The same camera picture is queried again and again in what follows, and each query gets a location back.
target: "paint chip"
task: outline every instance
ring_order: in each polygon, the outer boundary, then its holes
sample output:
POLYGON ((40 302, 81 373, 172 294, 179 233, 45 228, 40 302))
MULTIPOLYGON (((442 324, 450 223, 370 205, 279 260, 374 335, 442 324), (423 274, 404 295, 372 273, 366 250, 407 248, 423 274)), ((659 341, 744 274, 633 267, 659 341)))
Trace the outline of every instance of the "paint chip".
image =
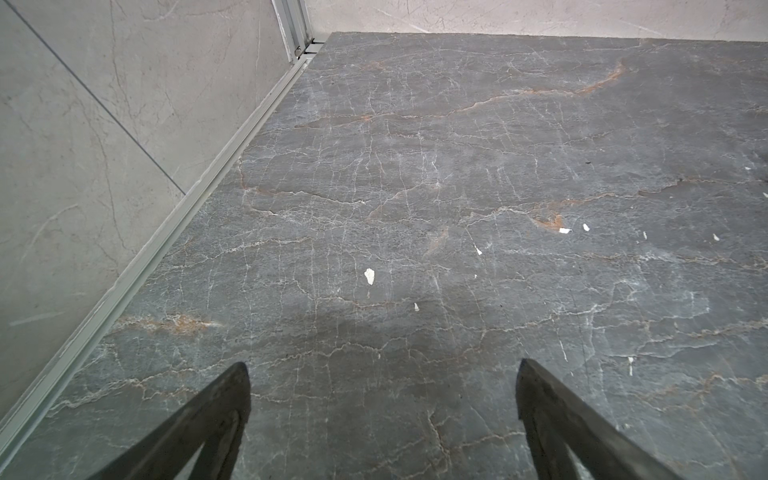
POLYGON ((369 268, 366 270, 365 275, 366 279, 368 280, 368 284, 373 285, 373 278, 376 276, 376 272, 369 268))

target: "gray marble floor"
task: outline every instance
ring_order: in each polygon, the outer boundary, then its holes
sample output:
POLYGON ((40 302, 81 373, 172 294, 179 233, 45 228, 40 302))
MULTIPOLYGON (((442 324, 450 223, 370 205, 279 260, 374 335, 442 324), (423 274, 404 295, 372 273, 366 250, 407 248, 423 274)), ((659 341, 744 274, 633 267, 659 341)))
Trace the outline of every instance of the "gray marble floor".
POLYGON ((534 478, 523 356, 762 478, 767 137, 767 44, 334 35, 3 479, 93 472, 237 360, 236 478, 534 478))

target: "marble floor tile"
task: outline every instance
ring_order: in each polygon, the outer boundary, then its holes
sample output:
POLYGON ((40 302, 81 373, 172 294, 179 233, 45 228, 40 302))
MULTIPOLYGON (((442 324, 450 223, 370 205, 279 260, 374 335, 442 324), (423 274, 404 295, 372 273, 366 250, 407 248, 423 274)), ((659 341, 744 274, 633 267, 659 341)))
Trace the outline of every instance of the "marble floor tile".
POLYGON ((766 58, 332 35, 3 478, 93 472, 237 360, 235 478, 534 478, 524 356, 686 478, 759 478, 766 58))

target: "tile grout line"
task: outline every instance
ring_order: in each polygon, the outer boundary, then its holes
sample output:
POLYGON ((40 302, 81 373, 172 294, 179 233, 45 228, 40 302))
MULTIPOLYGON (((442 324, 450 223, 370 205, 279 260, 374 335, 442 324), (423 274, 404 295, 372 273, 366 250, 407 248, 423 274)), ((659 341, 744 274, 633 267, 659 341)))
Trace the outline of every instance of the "tile grout line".
POLYGON ((118 126, 119 126, 119 127, 122 129, 122 131, 124 131, 124 132, 125 132, 125 134, 126 134, 126 135, 127 135, 127 136, 128 136, 128 137, 129 137, 129 138, 130 138, 130 139, 131 139, 131 140, 132 140, 132 141, 133 141, 133 142, 134 142, 134 143, 135 143, 135 144, 136 144, 136 145, 137 145, 137 146, 138 146, 140 149, 141 149, 141 151, 143 151, 143 152, 144 152, 144 154, 145 154, 145 155, 147 155, 147 157, 149 157, 149 159, 152 161, 152 163, 155 165, 155 167, 159 168, 159 169, 160 169, 160 171, 161 171, 161 172, 163 172, 163 175, 165 175, 165 176, 166 176, 166 178, 167 178, 168 180, 170 180, 170 182, 171 182, 171 183, 172 183, 172 184, 173 184, 173 185, 174 185, 174 186, 175 186, 177 189, 179 189, 179 191, 180 191, 182 194, 186 195, 186 194, 187 194, 187 192, 185 192, 185 191, 184 191, 184 190, 183 190, 181 187, 179 187, 179 184, 177 184, 177 183, 176 183, 176 181, 175 181, 173 178, 171 178, 171 176, 168 174, 168 172, 166 172, 166 171, 165 171, 165 169, 163 169, 163 168, 160 166, 160 164, 159 164, 159 163, 158 163, 158 162, 157 162, 157 161, 154 159, 154 157, 152 157, 152 155, 150 155, 150 154, 149 154, 149 152, 147 151, 147 149, 146 149, 146 148, 144 148, 144 146, 143 146, 143 145, 141 145, 141 144, 139 143, 139 140, 137 140, 137 139, 136 139, 136 137, 134 137, 134 136, 131 134, 131 132, 130 132, 130 131, 128 131, 128 129, 127 129, 127 128, 126 128, 126 127, 125 127, 125 126, 124 126, 124 125, 123 125, 123 124, 122 124, 122 123, 121 123, 121 122, 120 122, 120 121, 119 121, 119 120, 118 120, 118 119, 117 119, 117 118, 116 118, 116 117, 115 117, 113 114, 112 114, 112 112, 111 112, 111 111, 109 111, 109 109, 107 108, 107 106, 106 106, 106 105, 104 105, 104 103, 103 103, 103 102, 102 102, 102 101, 99 99, 99 97, 97 97, 97 96, 96 96, 96 94, 94 94, 94 92, 93 92, 93 91, 92 91, 92 90, 91 90, 91 89, 90 89, 90 88, 89 88, 89 87, 88 87, 88 86, 85 84, 85 82, 83 82, 83 81, 80 79, 80 77, 78 77, 78 74, 76 74, 76 73, 75 73, 75 72, 74 72, 74 71, 73 71, 73 70, 72 70, 72 69, 69 67, 69 65, 67 65, 67 62, 65 62, 65 61, 64 61, 64 59, 63 59, 63 58, 61 58, 61 56, 59 56, 59 54, 58 54, 58 53, 56 53, 56 50, 54 50, 54 49, 53 49, 53 48, 52 48, 52 47, 51 47, 51 46, 50 46, 50 45, 49 45, 49 44, 48 44, 48 43, 45 41, 45 39, 44 39, 44 38, 43 38, 43 37, 42 37, 42 36, 41 36, 41 35, 38 33, 38 31, 37 31, 37 30, 35 30, 35 28, 34 28, 34 27, 32 27, 32 25, 31 25, 29 22, 27 22, 27 19, 26 19, 26 18, 24 18, 24 17, 22 16, 21 12, 19 12, 19 10, 18 10, 18 9, 17 9, 17 8, 16 8, 16 7, 15 7, 15 6, 14 6, 14 5, 13 5, 13 4, 10 2, 10 0, 3 0, 3 1, 4 1, 4 2, 5 2, 5 4, 6 4, 6 5, 7 5, 7 6, 8 6, 8 7, 9 7, 9 8, 10 8, 10 9, 11 9, 11 10, 12 10, 12 11, 13 11, 15 14, 16 14, 16 16, 17 16, 17 17, 18 17, 18 18, 19 18, 19 19, 20 19, 22 22, 24 22, 24 25, 26 25, 26 26, 27 26, 27 28, 29 28, 29 30, 30 30, 30 31, 31 31, 33 34, 35 34, 35 37, 37 37, 37 38, 38 38, 38 40, 40 40, 40 42, 42 42, 42 44, 43 44, 43 45, 45 45, 45 47, 48 49, 48 51, 50 51, 50 52, 53 54, 53 56, 54 56, 54 57, 56 57, 56 59, 57 59, 57 60, 58 60, 58 61, 59 61, 59 62, 60 62, 62 65, 64 65, 64 68, 66 68, 66 69, 67 69, 67 71, 70 73, 70 75, 72 75, 72 77, 74 77, 74 79, 78 81, 78 83, 79 83, 79 84, 80 84, 80 85, 81 85, 81 86, 82 86, 82 87, 85 89, 85 91, 86 91, 86 92, 88 92, 88 94, 89 94, 91 97, 93 97, 93 99, 94 99, 94 100, 96 100, 96 103, 98 103, 98 104, 101 106, 101 108, 103 108, 103 109, 104 109, 104 111, 106 111, 106 112, 107 112, 107 114, 110 116, 110 118, 111 118, 112 120, 114 120, 114 121, 115 121, 115 123, 117 123, 117 124, 118 124, 118 126))

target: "wall tile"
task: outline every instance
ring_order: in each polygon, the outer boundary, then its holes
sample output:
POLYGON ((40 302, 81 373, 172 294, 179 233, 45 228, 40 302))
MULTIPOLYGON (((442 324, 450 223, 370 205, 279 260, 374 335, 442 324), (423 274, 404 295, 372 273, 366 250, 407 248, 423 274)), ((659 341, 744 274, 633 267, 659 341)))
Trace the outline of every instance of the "wall tile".
POLYGON ((768 41, 765 0, 306 0, 317 38, 334 31, 768 41))
POLYGON ((270 0, 16 4, 185 191, 290 66, 270 0))
POLYGON ((181 192, 0 4, 0 416, 181 192))

